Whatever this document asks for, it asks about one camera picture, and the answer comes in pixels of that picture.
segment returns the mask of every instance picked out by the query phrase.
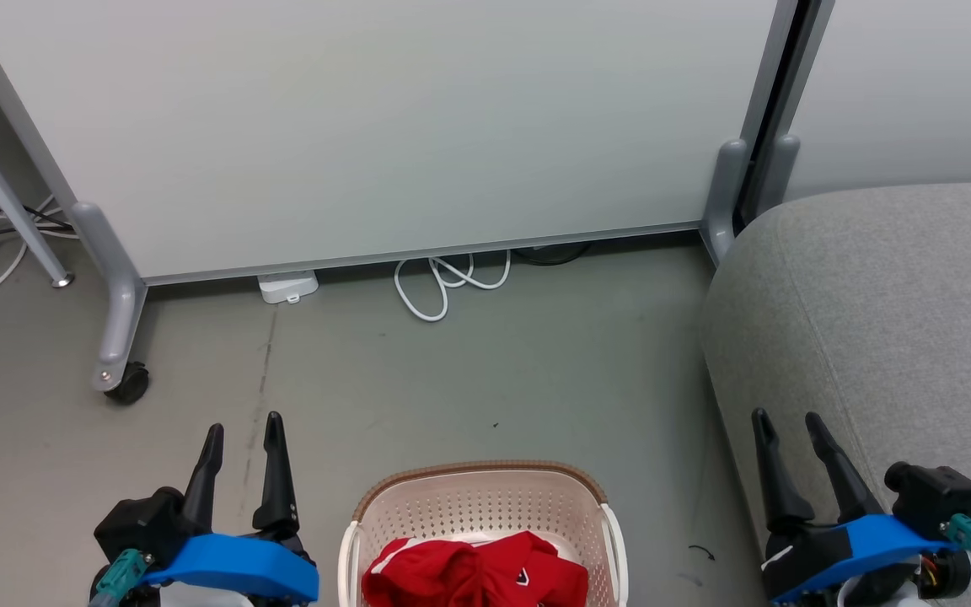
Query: desk leg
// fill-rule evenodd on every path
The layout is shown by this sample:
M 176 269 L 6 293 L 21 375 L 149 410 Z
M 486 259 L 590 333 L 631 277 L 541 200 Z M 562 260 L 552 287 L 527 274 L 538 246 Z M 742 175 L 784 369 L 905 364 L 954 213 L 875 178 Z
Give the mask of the desk leg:
M 24 210 L 17 195 L 3 178 L 3 173 L 0 173 L 0 208 L 5 216 L 10 218 L 17 234 L 24 239 L 24 244 L 32 249 L 32 253 L 39 259 L 43 269 L 51 274 L 51 286 L 61 288 L 73 282 L 73 274 L 66 272 L 62 264 L 59 264 L 58 258 L 51 252 L 51 247 L 47 246 L 46 240 L 32 223 L 32 217 Z

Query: gray fabric cushion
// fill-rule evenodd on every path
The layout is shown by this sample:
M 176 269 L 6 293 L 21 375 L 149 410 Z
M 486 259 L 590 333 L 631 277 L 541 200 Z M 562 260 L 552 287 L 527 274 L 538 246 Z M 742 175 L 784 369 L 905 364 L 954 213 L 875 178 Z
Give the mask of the gray fabric cushion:
M 767 212 L 717 270 L 702 343 L 760 541 L 755 407 L 824 522 L 837 507 L 806 411 L 888 511 L 894 461 L 971 477 L 971 184 L 835 192 Z M 948 603 L 971 606 L 971 587 Z

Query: laundry basket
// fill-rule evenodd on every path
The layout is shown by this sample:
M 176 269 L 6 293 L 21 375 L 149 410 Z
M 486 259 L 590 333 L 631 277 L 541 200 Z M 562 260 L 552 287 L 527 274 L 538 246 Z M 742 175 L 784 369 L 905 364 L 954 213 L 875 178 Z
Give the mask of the laundry basket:
M 366 607 L 362 573 L 394 539 L 524 530 L 587 568 L 587 607 L 625 606 L 624 536 L 596 481 L 550 461 L 479 461 L 396 474 L 366 493 L 340 545 L 340 607 Z

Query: basket rim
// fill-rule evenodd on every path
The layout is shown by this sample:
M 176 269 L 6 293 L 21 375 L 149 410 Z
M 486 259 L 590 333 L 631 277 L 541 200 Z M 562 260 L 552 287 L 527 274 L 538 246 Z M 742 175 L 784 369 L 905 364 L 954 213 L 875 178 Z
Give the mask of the basket rim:
M 464 472 L 519 470 L 558 472 L 570 476 L 572 479 L 579 481 L 583 487 L 586 487 L 587 491 L 590 491 L 591 495 L 594 495 L 594 499 L 598 500 L 598 503 L 609 503 L 609 500 L 605 498 L 605 491 L 602 491 L 601 485 L 589 474 L 579 470 L 574 465 L 562 464 L 559 461 L 535 459 L 465 461 L 462 464 L 431 465 L 427 466 L 427 468 L 416 468 L 389 476 L 388 479 L 373 485 L 373 488 L 366 492 L 365 497 L 362 497 L 362 500 L 358 501 L 358 507 L 355 508 L 354 515 L 351 516 L 351 521 L 362 522 L 362 515 L 366 513 L 366 508 L 369 508 L 369 504 L 373 503 L 373 500 L 377 499 L 377 496 L 381 495 L 381 492 L 400 483 L 405 483 L 406 481 L 416 481 L 419 479 L 428 479 L 431 476 L 445 476 Z

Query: caster wheel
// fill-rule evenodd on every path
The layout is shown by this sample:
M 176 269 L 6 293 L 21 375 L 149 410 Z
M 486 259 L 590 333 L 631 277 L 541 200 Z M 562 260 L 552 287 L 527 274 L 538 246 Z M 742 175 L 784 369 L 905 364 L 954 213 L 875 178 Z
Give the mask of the caster wheel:
M 120 405 L 131 405 L 140 400 L 148 389 L 148 370 L 145 363 L 126 363 L 122 381 L 113 389 L 104 392 L 108 399 Z

